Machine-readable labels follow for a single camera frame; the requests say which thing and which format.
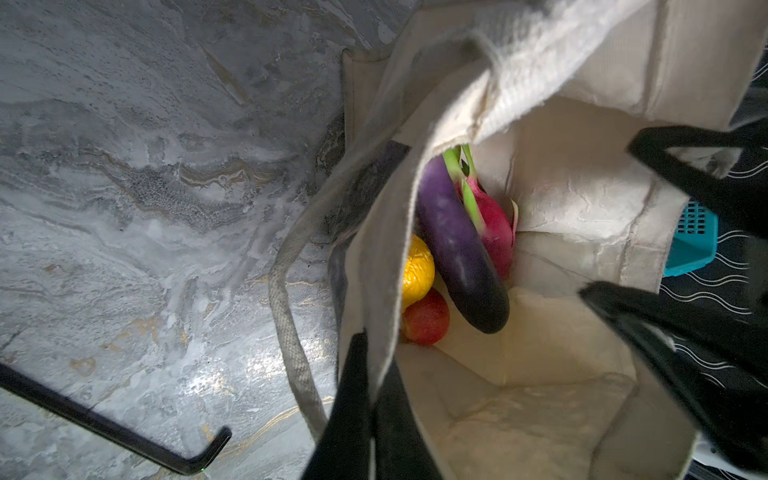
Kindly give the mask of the pink dragon fruit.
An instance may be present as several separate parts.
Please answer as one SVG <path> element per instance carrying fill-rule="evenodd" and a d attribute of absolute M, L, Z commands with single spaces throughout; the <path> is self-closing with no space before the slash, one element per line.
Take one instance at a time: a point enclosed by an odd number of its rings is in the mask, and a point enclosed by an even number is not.
<path fill-rule="evenodd" d="M 446 150 L 443 159 L 470 221 L 503 281 L 509 279 L 513 266 L 518 206 L 512 202 L 512 215 L 482 187 L 468 144 Z"/>

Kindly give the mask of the purple eggplant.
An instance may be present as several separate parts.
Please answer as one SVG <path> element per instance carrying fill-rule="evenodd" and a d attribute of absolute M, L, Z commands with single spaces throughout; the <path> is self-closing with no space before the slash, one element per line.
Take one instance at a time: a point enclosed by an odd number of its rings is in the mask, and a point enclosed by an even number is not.
<path fill-rule="evenodd" d="M 436 269 L 458 311 L 484 334 L 501 331 L 509 317 L 506 289 L 440 156 L 425 164 L 416 215 Z"/>

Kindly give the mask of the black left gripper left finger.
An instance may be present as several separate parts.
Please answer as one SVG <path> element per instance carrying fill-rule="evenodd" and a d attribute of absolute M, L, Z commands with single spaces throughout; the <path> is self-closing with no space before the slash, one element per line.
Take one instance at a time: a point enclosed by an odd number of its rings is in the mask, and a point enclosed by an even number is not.
<path fill-rule="evenodd" d="M 304 480 L 374 477 L 367 354 L 367 334 L 353 335 L 330 419 L 302 474 Z"/>

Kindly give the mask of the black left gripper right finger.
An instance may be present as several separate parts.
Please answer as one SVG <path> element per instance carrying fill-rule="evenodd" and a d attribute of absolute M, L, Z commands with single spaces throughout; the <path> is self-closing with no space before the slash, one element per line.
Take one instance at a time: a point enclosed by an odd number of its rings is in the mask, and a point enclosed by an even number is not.
<path fill-rule="evenodd" d="M 375 471 L 380 480 L 439 480 L 443 476 L 419 432 L 396 362 L 374 404 Z"/>

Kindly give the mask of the yellow mango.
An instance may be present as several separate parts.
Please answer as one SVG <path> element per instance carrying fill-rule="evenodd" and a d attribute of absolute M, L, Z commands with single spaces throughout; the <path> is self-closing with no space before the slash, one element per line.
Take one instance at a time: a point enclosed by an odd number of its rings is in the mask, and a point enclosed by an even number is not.
<path fill-rule="evenodd" d="M 422 300 L 432 288 L 435 263 L 428 245 L 417 235 L 411 236 L 402 278 L 401 309 Z"/>

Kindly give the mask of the cream canvas grocery bag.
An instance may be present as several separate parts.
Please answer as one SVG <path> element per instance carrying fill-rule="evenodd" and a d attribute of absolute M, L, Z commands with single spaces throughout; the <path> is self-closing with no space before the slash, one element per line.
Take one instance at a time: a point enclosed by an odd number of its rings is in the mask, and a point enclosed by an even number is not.
<path fill-rule="evenodd" d="M 767 92 L 751 85 L 766 43 L 763 1 L 446 1 L 386 46 L 346 50 L 343 157 L 268 282 L 316 446 L 365 332 L 372 479 L 393 362 L 442 479 L 681 479 L 694 459 L 765 478 L 717 452 L 579 291 L 610 282 L 767 329 L 767 184 L 730 174 L 767 149 Z M 435 266 L 450 326 L 421 346 L 401 309 L 411 236 L 424 241 L 418 187 L 462 144 L 484 190 L 508 216 L 518 206 L 509 317 L 475 329 Z M 718 217 L 715 258 L 664 277 L 690 200 Z M 652 331 L 716 387 L 767 392 Z"/>

